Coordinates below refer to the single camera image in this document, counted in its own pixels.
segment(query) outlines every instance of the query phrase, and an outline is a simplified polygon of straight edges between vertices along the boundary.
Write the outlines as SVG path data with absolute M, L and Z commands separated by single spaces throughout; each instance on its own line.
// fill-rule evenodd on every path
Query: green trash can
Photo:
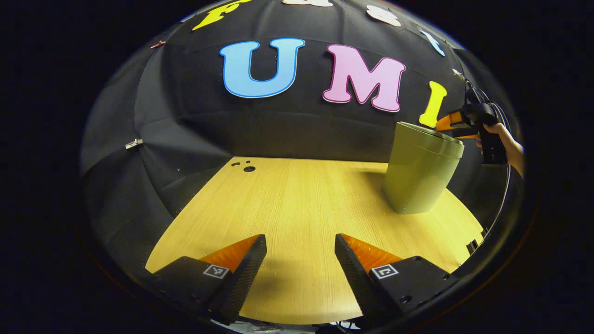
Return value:
M 431 210 L 462 157 L 458 139 L 398 122 L 383 184 L 392 209 L 401 214 Z

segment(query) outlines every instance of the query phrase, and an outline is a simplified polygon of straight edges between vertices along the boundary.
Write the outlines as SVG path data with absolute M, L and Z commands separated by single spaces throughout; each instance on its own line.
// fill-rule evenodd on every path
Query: light blue letter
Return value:
M 442 55 L 444 57 L 446 56 L 446 54 L 443 52 L 443 50 L 440 49 L 440 43 L 436 39 L 434 39 L 433 36 L 431 36 L 429 33 L 426 33 L 426 32 L 424 32 L 422 30 L 420 30 L 420 32 L 423 35 L 427 36 L 427 39 L 429 39 L 429 42 L 431 43 L 431 45 L 433 46 L 433 48 L 435 49 L 435 51 L 439 52 L 440 55 Z
M 223 82 L 225 88 L 240 97 L 268 97 L 287 90 L 295 81 L 297 70 L 297 49 L 305 45 L 305 41 L 297 38 L 273 39 L 270 45 L 278 50 L 276 75 L 269 80 L 254 80 L 249 74 L 252 51 L 258 42 L 240 42 L 227 45 L 219 52 L 223 63 Z

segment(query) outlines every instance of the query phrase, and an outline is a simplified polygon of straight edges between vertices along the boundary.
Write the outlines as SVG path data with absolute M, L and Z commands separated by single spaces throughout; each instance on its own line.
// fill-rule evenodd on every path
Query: letter m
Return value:
M 334 55 L 334 71 L 330 89 L 322 94 L 324 100 L 337 103 L 349 102 L 351 95 L 347 92 L 347 81 L 350 79 L 359 103 L 365 103 L 379 86 L 377 95 L 371 99 L 371 105 L 389 112 L 400 110 L 398 91 L 400 77 L 406 70 L 404 64 L 385 57 L 370 71 L 357 49 L 338 44 L 328 45 L 327 49 Z

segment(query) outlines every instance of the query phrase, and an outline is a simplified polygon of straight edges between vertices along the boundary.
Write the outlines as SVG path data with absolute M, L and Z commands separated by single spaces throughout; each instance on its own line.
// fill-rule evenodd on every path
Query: light wood tabletop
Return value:
M 255 167 L 245 172 L 247 166 Z M 265 234 L 268 253 L 240 315 L 290 324 L 361 316 L 334 255 L 337 233 L 406 259 L 422 256 L 452 272 L 482 241 L 482 227 L 445 190 L 431 211 L 400 215 L 381 193 L 387 163 L 234 157 L 168 227 L 146 269 L 199 259 Z

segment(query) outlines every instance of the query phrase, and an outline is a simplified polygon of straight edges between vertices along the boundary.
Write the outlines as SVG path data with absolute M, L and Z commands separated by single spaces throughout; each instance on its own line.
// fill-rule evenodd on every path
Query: yellow letter f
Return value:
M 248 2 L 251 0 L 237 0 L 237 1 L 233 1 L 229 4 L 226 5 L 222 5 L 221 7 L 215 8 L 211 11 L 208 12 L 208 15 L 202 20 L 202 22 L 195 26 L 192 31 L 198 29 L 198 28 L 202 28 L 204 26 L 206 26 L 207 24 L 211 24 L 213 22 L 219 21 L 221 20 L 223 17 L 221 16 L 221 14 L 223 13 L 229 13 L 232 12 L 234 10 L 237 9 L 237 7 L 239 7 L 239 4 L 242 2 Z

